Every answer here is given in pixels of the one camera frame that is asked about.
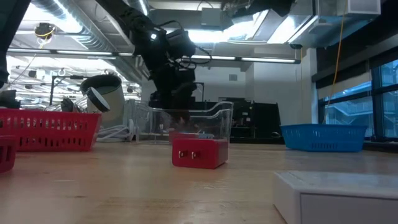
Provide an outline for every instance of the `wall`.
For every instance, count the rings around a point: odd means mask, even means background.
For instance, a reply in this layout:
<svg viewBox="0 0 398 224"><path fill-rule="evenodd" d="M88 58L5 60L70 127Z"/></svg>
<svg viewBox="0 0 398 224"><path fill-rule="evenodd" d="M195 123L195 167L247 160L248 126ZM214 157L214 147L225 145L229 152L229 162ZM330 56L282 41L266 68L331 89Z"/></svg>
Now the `wall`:
<svg viewBox="0 0 398 224"><path fill-rule="evenodd" d="M237 74L237 81L230 81L229 74ZM245 97L245 73L240 68L198 67L195 70L196 82L205 83L205 100L218 102L220 97ZM196 101L202 101L201 86L193 92ZM152 81L142 82L142 100L148 101L150 94L156 91Z"/></svg>
<svg viewBox="0 0 398 224"><path fill-rule="evenodd" d="M316 51L310 49L301 65L255 63L253 100L278 103L282 125L317 123L317 91L311 82L311 76L317 69L316 61ZM246 85L249 98L250 84Z"/></svg>
<svg viewBox="0 0 398 224"><path fill-rule="evenodd" d="M246 71L245 97L254 100L254 63Z"/></svg>

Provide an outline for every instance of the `red box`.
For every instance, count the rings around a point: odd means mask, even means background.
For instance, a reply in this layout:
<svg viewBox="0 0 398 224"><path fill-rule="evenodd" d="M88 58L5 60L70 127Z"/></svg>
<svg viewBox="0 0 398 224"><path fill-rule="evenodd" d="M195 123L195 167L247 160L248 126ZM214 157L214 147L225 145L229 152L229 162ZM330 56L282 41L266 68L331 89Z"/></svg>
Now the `red box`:
<svg viewBox="0 0 398 224"><path fill-rule="evenodd" d="M174 139L173 165L215 169L228 160L228 141L213 139Z"/></svg>
<svg viewBox="0 0 398 224"><path fill-rule="evenodd" d="M0 136L0 173L14 167L17 139L15 136Z"/></svg>
<svg viewBox="0 0 398 224"><path fill-rule="evenodd" d="M169 132L169 142L173 143L174 139L195 139L197 138L196 134L192 133L179 133L178 131Z"/></svg>

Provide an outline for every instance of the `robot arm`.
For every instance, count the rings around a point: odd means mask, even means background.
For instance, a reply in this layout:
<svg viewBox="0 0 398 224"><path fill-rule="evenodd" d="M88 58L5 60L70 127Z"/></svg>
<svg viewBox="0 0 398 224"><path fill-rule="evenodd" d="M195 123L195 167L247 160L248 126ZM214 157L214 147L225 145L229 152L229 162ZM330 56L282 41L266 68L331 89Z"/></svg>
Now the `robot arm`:
<svg viewBox="0 0 398 224"><path fill-rule="evenodd" d="M134 55L140 55L150 71L157 89L154 97L163 109L187 110L192 92L196 89L192 68L182 67L176 60L191 57L196 45L183 28L169 34L155 25L137 9L122 0L96 0L119 23L124 33L136 46ZM175 119L183 116L172 114Z"/></svg>

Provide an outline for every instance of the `blue plastic basket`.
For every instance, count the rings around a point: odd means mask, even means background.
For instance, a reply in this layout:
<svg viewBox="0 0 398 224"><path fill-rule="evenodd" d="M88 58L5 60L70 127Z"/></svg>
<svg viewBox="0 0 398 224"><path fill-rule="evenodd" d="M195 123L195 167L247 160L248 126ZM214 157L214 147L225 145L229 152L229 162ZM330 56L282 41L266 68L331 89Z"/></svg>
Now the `blue plastic basket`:
<svg viewBox="0 0 398 224"><path fill-rule="evenodd" d="M359 152L366 126L298 124L281 126L286 147L311 152Z"/></svg>

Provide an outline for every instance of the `wooden table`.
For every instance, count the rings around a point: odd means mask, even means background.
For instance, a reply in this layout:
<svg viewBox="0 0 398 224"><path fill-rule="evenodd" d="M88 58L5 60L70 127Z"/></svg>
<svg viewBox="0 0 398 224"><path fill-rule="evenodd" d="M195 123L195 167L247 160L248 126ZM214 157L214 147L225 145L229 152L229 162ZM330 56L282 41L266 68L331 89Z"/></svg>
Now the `wooden table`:
<svg viewBox="0 0 398 224"><path fill-rule="evenodd" d="M232 145L227 164L202 170L174 167L170 146L18 153L0 175L0 223L284 223L272 205L275 170L397 174L398 156Z"/></svg>

